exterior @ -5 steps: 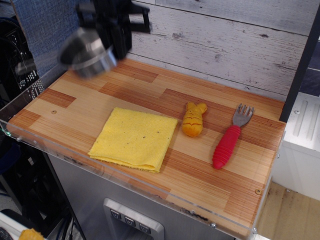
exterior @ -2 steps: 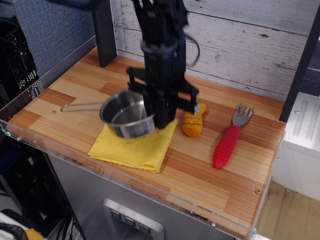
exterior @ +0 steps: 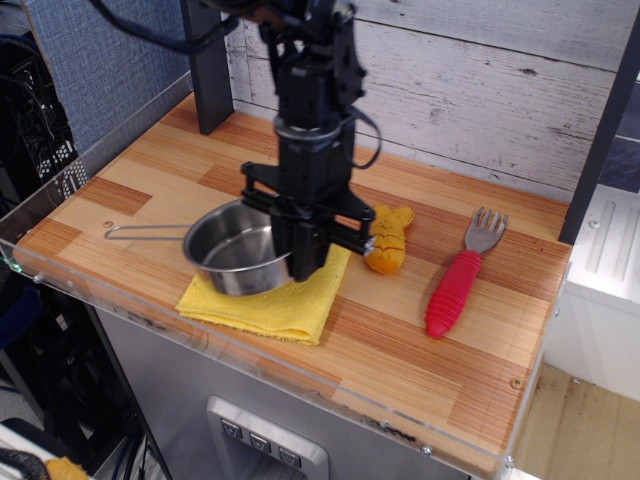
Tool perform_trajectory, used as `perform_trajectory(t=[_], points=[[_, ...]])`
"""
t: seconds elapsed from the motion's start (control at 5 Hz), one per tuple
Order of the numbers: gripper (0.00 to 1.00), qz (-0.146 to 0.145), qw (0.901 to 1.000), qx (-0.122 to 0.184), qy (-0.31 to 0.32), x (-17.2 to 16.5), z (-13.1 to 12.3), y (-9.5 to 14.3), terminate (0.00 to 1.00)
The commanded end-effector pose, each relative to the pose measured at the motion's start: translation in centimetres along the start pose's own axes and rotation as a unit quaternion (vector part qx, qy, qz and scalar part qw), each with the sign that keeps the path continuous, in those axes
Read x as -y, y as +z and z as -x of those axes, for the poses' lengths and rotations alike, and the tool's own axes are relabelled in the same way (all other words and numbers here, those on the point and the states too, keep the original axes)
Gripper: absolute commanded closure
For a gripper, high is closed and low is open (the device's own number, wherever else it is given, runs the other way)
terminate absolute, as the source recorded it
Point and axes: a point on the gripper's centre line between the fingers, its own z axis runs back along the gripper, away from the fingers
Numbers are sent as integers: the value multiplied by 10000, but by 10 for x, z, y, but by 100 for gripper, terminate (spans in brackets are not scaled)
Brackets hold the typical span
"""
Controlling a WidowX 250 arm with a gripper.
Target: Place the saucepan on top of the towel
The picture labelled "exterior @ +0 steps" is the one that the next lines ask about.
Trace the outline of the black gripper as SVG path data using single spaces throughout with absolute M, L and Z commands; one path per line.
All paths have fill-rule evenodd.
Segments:
M 289 257 L 296 281 L 324 267 L 329 243 L 361 255 L 372 252 L 373 209 L 350 188 L 355 129 L 331 133 L 278 127 L 276 166 L 247 162 L 244 202 L 271 218 L 278 257 Z

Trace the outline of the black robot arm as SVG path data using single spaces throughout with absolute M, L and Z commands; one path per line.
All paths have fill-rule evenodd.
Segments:
M 371 119 L 355 107 L 366 76 L 354 35 L 356 8 L 347 1 L 209 1 L 226 19 L 203 34 L 174 40 L 93 2 L 118 30 L 166 49 L 203 52 L 242 20 L 266 44 L 278 98 L 275 166 L 245 163 L 245 205 L 269 215 L 275 252 L 290 277 L 307 280 L 323 267 L 330 245 L 360 255 L 373 249 L 371 207 L 350 188 L 356 123 Z

